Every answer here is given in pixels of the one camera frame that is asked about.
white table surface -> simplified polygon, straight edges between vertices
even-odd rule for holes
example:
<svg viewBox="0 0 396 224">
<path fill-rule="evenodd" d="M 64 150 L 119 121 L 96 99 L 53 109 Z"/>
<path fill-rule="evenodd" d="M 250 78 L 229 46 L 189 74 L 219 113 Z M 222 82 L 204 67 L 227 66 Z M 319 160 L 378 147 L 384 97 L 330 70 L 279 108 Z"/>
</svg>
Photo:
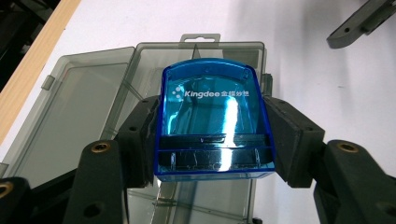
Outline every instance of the white table surface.
<svg viewBox="0 0 396 224">
<path fill-rule="evenodd" d="M 322 127 L 326 142 L 358 143 L 396 176 L 396 17 L 345 49 L 326 43 L 363 2 L 82 0 L 3 142 L 0 161 L 61 56 L 216 33 L 224 42 L 262 41 L 274 96 Z M 258 181 L 253 215 L 264 223 L 318 223 L 312 192 L 270 175 Z"/>
</svg>

gray transparent plastic case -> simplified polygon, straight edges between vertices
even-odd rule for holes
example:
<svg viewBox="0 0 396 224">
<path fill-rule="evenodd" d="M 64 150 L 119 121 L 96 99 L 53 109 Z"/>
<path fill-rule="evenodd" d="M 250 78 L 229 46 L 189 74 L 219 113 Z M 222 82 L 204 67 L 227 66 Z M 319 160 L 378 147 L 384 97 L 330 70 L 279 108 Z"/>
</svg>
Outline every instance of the gray transparent plastic case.
<svg viewBox="0 0 396 224">
<path fill-rule="evenodd" d="M 137 102 L 160 93 L 163 69 L 193 58 L 226 58 L 263 74 L 263 43 L 142 43 L 63 56 L 7 154 L 6 175 L 38 186 L 73 170 L 82 149 L 110 139 Z M 129 189 L 131 223 L 248 223 L 254 180 L 160 183 Z"/>
</svg>

wooden board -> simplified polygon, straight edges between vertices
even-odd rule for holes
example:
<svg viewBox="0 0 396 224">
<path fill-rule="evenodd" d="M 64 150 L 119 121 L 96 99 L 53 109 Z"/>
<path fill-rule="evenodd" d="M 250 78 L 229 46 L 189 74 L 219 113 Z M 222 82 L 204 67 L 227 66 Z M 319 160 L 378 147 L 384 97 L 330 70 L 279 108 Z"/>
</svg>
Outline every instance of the wooden board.
<svg viewBox="0 0 396 224">
<path fill-rule="evenodd" d="M 21 111 L 52 50 L 80 0 L 63 0 L 35 39 L 11 79 L 0 93 L 0 143 Z"/>
</svg>

transparent blue casing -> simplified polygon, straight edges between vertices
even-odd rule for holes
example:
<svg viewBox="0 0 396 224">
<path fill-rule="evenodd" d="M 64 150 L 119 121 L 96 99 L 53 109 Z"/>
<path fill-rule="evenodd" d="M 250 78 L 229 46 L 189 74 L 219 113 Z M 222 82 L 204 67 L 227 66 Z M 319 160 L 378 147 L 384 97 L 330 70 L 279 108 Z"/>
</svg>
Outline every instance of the transparent blue casing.
<svg viewBox="0 0 396 224">
<path fill-rule="evenodd" d="M 274 142 L 253 68 L 195 59 L 163 70 L 154 173 L 161 181 L 271 174 Z"/>
</svg>

hanging tab hole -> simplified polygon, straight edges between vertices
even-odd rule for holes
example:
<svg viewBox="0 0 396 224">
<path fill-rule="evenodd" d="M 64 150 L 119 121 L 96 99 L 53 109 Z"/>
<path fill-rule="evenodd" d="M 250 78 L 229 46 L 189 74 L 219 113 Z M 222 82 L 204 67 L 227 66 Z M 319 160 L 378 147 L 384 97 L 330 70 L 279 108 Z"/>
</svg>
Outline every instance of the hanging tab hole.
<svg viewBox="0 0 396 224">
<path fill-rule="evenodd" d="M 106 142 L 98 143 L 91 148 L 91 151 L 94 153 L 101 153 L 108 151 L 110 149 L 110 144 Z"/>
<path fill-rule="evenodd" d="M 84 217 L 97 217 L 103 212 L 104 208 L 103 203 L 92 203 L 84 209 Z"/>
<path fill-rule="evenodd" d="M 348 143 L 340 143 L 337 145 L 338 148 L 344 150 L 345 152 L 358 152 L 359 149 L 355 146 L 352 146 Z"/>
<path fill-rule="evenodd" d="M 197 38 L 187 38 L 184 42 L 215 42 L 215 38 L 204 38 L 204 37 L 197 37 Z"/>
<path fill-rule="evenodd" d="M 14 189 L 14 184 L 5 182 L 0 184 L 0 199 L 6 197 Z"/>
<path fill-rule="evenodd" d="M 392 203 L 379 202 L 376 204 L 376 207 L 383 213 L 396 217 L 396 206 Z"/>
</svg>

